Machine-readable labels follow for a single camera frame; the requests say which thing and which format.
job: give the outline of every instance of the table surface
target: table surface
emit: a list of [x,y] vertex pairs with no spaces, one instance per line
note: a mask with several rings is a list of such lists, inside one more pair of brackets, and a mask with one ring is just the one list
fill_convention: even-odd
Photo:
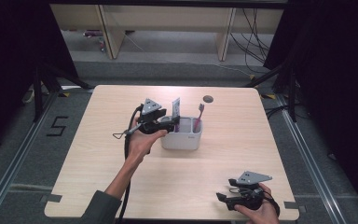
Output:
[[158,140],[131,180],[126,218],[244,220],[228,211],[215,193],[228,194],[230,178],[244,171],[271,175],[265,182],[281,207],[281,220],[298,219],[265,111],[254,89],[173,86],[98,86],[92,94],[52,194],[48,217],[81,217],[95,190],[105,190],[124,161],[124,138],[133,110],[150,98],[172,113],[180,97],[181,115],[197,117],[203,97],[203,133],[197,150],[168,150]]

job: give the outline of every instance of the sleeve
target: sleeve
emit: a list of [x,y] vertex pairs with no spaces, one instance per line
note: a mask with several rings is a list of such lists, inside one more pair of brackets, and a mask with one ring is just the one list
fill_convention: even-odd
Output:
[[121,200],[97,190],[79,223],[112,224]]

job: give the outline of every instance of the cable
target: cable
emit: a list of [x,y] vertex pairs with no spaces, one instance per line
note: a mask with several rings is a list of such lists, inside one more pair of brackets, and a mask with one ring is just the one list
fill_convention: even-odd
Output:
[[255,19],[254,19],[254,27],[255,27],[255,28],[253,28],[252,25],[251,25],[251,23],[249,22],[249,19],[248,19],[248,17],[246,16],[246,12],[245,12],[245,9],[244,9],[244,8],[242,9],[242,12],[243,12],[243,15],[245,16],[246,20],[248,21],[249,27],[251,27],[251,31],[252,31],[252,33],[255,35],[255,38],[256,38],[257,43],[259,44],[259,46],[260,46],[260,44],[261,44],[261,45],[264,45],[264,47],[265,47],[266,49],[269,49],[269,46],[267,46],[266,44],[264,44],[263,41],[261,41],[261,40],[258,38],[257,23],[256,23],[257,8],[254,9],[254,17],[255,17]]
[[273,114],[275,114],[276,112],[278,112],[278,111],[280,111],[280,110],[284,110],[284,109],[286,109],[287,107],[289,107],[289,105],[281,105],[281,106],[278,106],[278,107],[275,107],[275,108],[265,109],[265,110],[269,110],[269,112],[266,113],[267,119],[270,119]]
[[[246,36],[243,35],[243,33],[241,33],[242,37],[247,41],[247,42],[250,42],[250,40],[248,38],[246,38]],[[251,45],[255,46],[255,47],[260,47],[259,45],[251,42]],[[268,46],[265,46],[265,47],[261,47],[262,49],[265,49],[265,50],[269,50],[269,47]]]
[[260,40],[260,38],[258,38],[257,22],[256,22],[256,20],[257,20],[257,8],[254,8],[254,17],[255,17],[254,18],[254,35],[255,35],[255,39],[257,40],[258,47],[260,49],[261,55],[263,56],[263,59],[266,60],[267,54],[266,54],[266,52],[264,52],[264,50],[263,50],[263,48],[261,46],[262,41]]
[[252,57],[254,57],[256,60],[260,61],[261,63],[264,62],[264,60],[263,60],[262,58],[258,57],[255,53],[251,52],[251,51],[248,50],[246,47],[244,47],[244,46],[234,37],[233,34],[230,34],[230,35],[231,35],[232,39],[234,40],[234,42],[237,44],[237,46],[238,46],[241,50],[243,50],[244,52],[246,52],[246,53],[252,55]]
[[[142,111],[143,107],[144,107],[144,105],[140,105],[140,106],[136,107],[136,109],[133,111],[128,130],[130,130],[132,127],[132,123],[133,123],[136,113],[138,113],[138,111]],[[129,153],[130,153],[130,140],[131,140],[131,134],[128,133],[126,135],[126,139],[124,142],[124,159],[125,160],[128,158]],[[118,219],[117,219],[117,224],[120,224],[121,221],[123,220],[124,213],[126,212],[126,208],[127,208],[127,203],[128,203],[129,197],[130,197],[130,190],[131,190],[131,181],[129,182],[129,185],[126,188],[126,193],[124,195],[123,204],[121,205],[120,215],[118,216]]]
[[[253,36],[253,33],[254,33],[253,28],[252,28],[250,22],[249,22],[249,26],[251,27],[252,32],[251,32],[251,36],[249,37],[249,42],[248,42],[248,44],[246,45],[246,48],[247,48],[247,49],[249,48],[249,43],[252,41],[252,36]],[[245,54],[245,63],[246,63],[246,66],[249,68],[248,62],[247,62],[247,60],[246,60],[246,54]]]
[[[135,43],[135,41],[133,41],[129,36],[127,36],[126,34],[124,34],[124,36],[126,36],[126,38],[128,38],[130,40],[130,42],[132,42],[133,45],[135,45],[136,48],[140,49],[142,52],[146,53],[146,51],[144,49],[142,49],[141,47],[139,47],[139,45],[137,45]],[[151,59],[152,61],[155,61],[155,62],[165,62],[165,63],[176,63],[176,62],[172,62],[172,61],[168,61],[168,60],[164,60],[164,59],[155,59],[155,58],[151,58],[151,57],[147,57],[148,59]],[[182,64],[195,64],[195,65],[199,65],[198,63],[182,63]],[[229,67],[225,67],[223,65],[220,65],[220,64],[209,64],[209,65],[213,65],[213,66],[216,66],[216,67],[221,67],[221,68],[224,68],[224,69],[227,69],[227,70],[233,70],[233,71],[237,71],[237,72],[241,72],[243,74],[245,74],[246,76],[250,76],[251,74],[249,73],[246,73],[240,69],[237,69],[237,68],[229,68]]]
[[[117,27],[120,27],[120,25],[118,24],[118,22],[117,22],[117,20],[116,20],[116,18],[115,18],[114,16],[112,16],[112,19],[113,19],[114,23],[116,24],[116,26],[117,26]],[[138,44],[136,44],[135,41],[133,41],[129,36],[127,36],[124,31],[121,31],[121,33],[122,33],[126,38],[128,38],[128,39],[130,40],[130,42],[132,42],[132,44],[135,45],[136,48],[140,49],[142,52],[145,52],[145,50],[142,49]],[[155,61],[155,62],[176,63],[176,62],[171,62],[171,61],[168,61],[168,60],[157,60],[157,59],[154,59],[154,58],[150,58],[150,59],[152,59],[152,61]],[[240,69],[229,68],[229,67],[225,67],[225,66],[223,66],[223,65],[214,64],[214,63],[211,64],[211,65],[214,65],[214,66],[217,66],[217,67],[221,67],[221,68],[224,68],[224,69],[227,69],[227,70],[232,70],[232,71],[241,72],[241,73],[243,73],[243,74],[245,74],[245,75],[247,75],[247,76],[250,76],[250,75],[251,75],[251,74],[246,73],[246,72],[244,72],[244,71],[242,71],[242,70],[240,70]]]

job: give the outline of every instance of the black cable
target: black cable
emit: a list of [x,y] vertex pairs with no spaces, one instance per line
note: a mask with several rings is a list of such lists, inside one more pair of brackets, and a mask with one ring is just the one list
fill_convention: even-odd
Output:
[[[130,124],[129,124],[129,129],[130,130],[132,128],[132,123],[133,120],[135,118],[136,113],[138,113],[138,111],[142,111],[142,108],[144,107],[144,105],[140,105],[138,107],[136,107],[135,111],[133,111],[131,119],[130,119]],[[131,140],[131,133],[127,133],[126,134],[126,138],[125,138],[125,142],[124,142],[124,159],[126,160],[129,156],[130,153],[130,140]],[[123,220],[124,217],[124,213],[126,212],[126,208],[127,208],[127,202],[129,200],[130,197],[130,189],[131,189],[131,181],[129,182],[129,185],[126,188],[126,193],[124,195],[124,200],[123,200],[123,204],[121,205],[121,211],[120,211],[120,215],[118,216],[117,219],[117,224],[120,224],[121,221]]]
[[[267,49],[269,49],[269,46],[267,46],[266,44],[264,44],[264,42],[261,41],[260,38],[258,38],[258,32],[257,32],[257,31],[255,32],[255,29],[257,29],[257,28],[252,27],[252,24],[250,23],[250,21],[249,21],[247,15],[246,15],[246,12],[245,12],[245,9],[244,9],[244,8],[242,9],[242,12],[243,12],[243,15],[245,16],[246,20],[248,21],[249,27],[251,27],[252,33],[255,34],[255,38],[257,39],[257,42],[258,42],[259,44],[264,45],[264,47],[266,47]],[[257,17],[257,8],[254,9],[254,14],[255,14],[255,19],[256,19],[256,17]]]
[[275,108],[267,108],[265,110],[269,110],[269,112],[266,113],[267,115],[267,119],[270,119],[272,117],[273,114],[275,114],[276,112],[280,111],[280,110],[284,110],[287,107],[289,107],[289,105],[281,105]]
[[[241,34],[241,36],[246,40],[246,42],[249,42],[249,39],[245,35]],[[251,42],[251,45],[253,45],[255,47],[260,47],[259,45],[255,44],[254,42]],[[260,48],[262,48],[264,50],[269,50],[268,47],[260,47]]]
[[262,46],[261,46],[261,43],[262,41],[260,40],[260,38],[258,38],[258,31],[257,31],[257,8],[254,8],[254,34],[255,34],[255,39],[257,40],[257,43],[258,43],[258,47],[260,49],[260,53],[261,55],[263,56],[263,59],[266,60],[267,58],[267,54],[266,52],[264,52]]
[[[245,10],[242,9],[242,12],[243,12],[243,15],[245,16],[245,19],[248,21],[249,27],[251,28],[251,35],[250,35],[250,37],[249,37],[248,44],[246,45],[246,49],[248,49],[250,43],[252,42],[252,36],[255,34],[255,32],[254,32],[254,26],[252,26],[252,24],[249,22],[249,19],[248,19],[248,17],[246,16]],[[260,72],[257,72],[257,71],[255,71],[255,70],[253,70],[253,69],[251,69],[251,68],[249,67],[249,65],[248,65],[248,63],[247,63],[246,56],[247,56],[247,54],[245,54],[245,64],[246,64],[246,66],[247,66],[252,72],[260,73]]]
[[233,34],[231,34],[232,39],[234,40],[234,42],[237,44],[237,46],[243,50],[244,52],[250,54],[252,57],[254,57],[256,60],[260,61],[261,63],[264,62],[264,60],[260,57],[258,57],[255,53],[251,52],[250,50],[248,50],[244,45],[242,45],[235,37]]

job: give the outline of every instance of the white plastic container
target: white plastic container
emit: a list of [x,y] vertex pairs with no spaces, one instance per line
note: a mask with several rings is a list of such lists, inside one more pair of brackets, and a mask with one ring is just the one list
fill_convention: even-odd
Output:
[[[171,116],[161,118],[161,121],[171,120]],[[167,133],[161,137],[161,145],[165,149],[188,149],[195,150],[200,146],[202,134],[202,120],[200,120],[197,130],[194,130],[197,118],[181,117],[178,132]]]

